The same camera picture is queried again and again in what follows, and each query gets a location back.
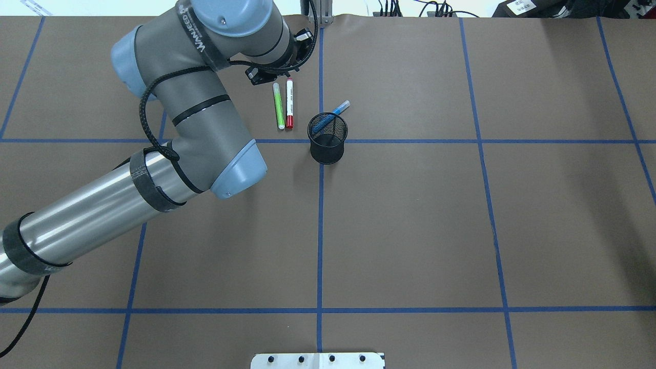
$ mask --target metal tube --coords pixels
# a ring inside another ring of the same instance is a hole
[[[155,185],[173,201],[185,202],[196,195],[161,154],[146,155],[146,166]],[[126,164],[26,217],[20,234],[43,260],[66,264],[159,214],[133,185]],[[9,260],[0,232],[0,298],[21,297],[39,279]]]

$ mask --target green marker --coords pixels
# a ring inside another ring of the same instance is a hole
[[[274,100],[276,101],[276,118],[278,120],[278,129],[285,129],[285,118],[283,117],[283,103],[280,99],[280,85],[274,83]]]

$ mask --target black mesh pencil holder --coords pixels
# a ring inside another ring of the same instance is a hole
[[[321,164],[337,163],[344,155],[348,127],[335,113],[320,113],[308,124],[310,154]]]

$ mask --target sticker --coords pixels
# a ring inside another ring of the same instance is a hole
[[[508,3],[508,8],[510,8],[515,15],[520,15],[537,7],[531,0],[516,0],[512,3]]]

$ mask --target metal post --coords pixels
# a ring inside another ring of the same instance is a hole
[[[310,22],[314,21],[314,17],[310,13],[310,0],[300,0],[300,12],[308,16]],[[319,23],[327,26],[333,23],[333,0],[313,0],[317,8],[317,19]]]

